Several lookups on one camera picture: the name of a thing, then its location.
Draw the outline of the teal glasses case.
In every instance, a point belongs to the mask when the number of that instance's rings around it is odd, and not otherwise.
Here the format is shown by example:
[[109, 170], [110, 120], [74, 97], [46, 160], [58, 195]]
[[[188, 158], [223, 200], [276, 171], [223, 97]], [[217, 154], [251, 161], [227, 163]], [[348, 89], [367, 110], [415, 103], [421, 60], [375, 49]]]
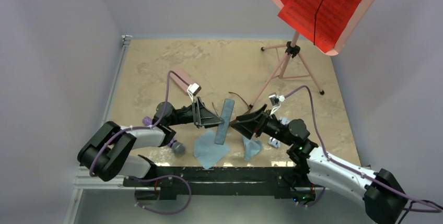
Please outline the teal glasses case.
[[224, 104], [220, 115], [223, 122], [219, 124], [214, 139], [214, 144], [216, 145], [223, 145], [225, 143], [234, 106], [235, 106], [235, 101], [233, 99], [227, 98], [224, 100]]

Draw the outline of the brown sunglasses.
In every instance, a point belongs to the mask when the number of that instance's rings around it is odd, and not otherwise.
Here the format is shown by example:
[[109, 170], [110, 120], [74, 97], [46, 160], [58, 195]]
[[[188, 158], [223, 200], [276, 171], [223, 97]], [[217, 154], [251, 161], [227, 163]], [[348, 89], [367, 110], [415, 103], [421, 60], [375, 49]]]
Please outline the brown sunglasses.
[[229, 122], [229, 126], [232, 126], [233, 124], [235, 124], [235, 123], [238, 122], [237, 117], [239, 117], [239, 116], [243, 116], [243, 115], [246, 115], [246, 114], [248, 114], [248, 113], [251, 113], [253, 106], [250, 105], [250, 104], [248, 104], [248, 103], [246, 102], [246, 100], [245, 100], [241, 95], [239, 95], [238, 93], [233, 92], [233, 91], [229, 91], [228, 93], [229, 93], [230, 95], [235, 95], [235, 96], [237, 96], [237, 97], [238, 97], [238, 98], [239, 98], [239, 99], [245, 104], [245, 106], [247, 107], [247, 110], [246, 110], [245, 112], [243, 112], [242, 114], [240, 114], [240, 115], [238, 115], [238, 116], [235, 116], [233, 119], [231, 119], [231, 121]]

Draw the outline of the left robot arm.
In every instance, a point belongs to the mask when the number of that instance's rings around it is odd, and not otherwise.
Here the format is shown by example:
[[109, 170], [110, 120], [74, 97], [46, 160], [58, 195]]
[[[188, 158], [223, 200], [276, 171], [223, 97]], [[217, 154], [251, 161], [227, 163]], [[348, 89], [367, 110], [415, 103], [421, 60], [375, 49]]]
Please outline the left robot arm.
[[79, 151], [77, 160], [93, 176], [105, 182], [118, 175], [132, 176], [141, 186], [149, 187], [156, 179], [156, 173], [151, 169], [155, 164], [142, 155], [130, 156], [133, 149], [167, 146], [175, 155], [181, 156], [185, 153], [185, 146], [175, 139], [176, 133], [171, 126], [193, 123], [198, 128], [210, 128], [223, 122], [200, 97], [180, 109], [162, 102], [147, 126], [124, 127], [113, 121], [105, 122]]

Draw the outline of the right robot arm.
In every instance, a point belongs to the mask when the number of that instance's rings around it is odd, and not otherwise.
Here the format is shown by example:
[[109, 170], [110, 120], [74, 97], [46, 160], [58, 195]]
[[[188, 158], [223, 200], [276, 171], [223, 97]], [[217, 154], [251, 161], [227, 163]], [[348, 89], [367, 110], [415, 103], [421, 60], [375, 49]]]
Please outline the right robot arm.
[[311, 182], [335, 191], [363, 207], [375, 223], [396, 223], [406, 206], [405, 191], [390, 171], [374, 171], [327, 153], [309, 139], [302, 119], [284, 124], [264, 105], [237, 117], [232, 128], [246, 138], [267, 134], [289, 146], [286, 153], [296, 165], [293, 178], [298, 185]]

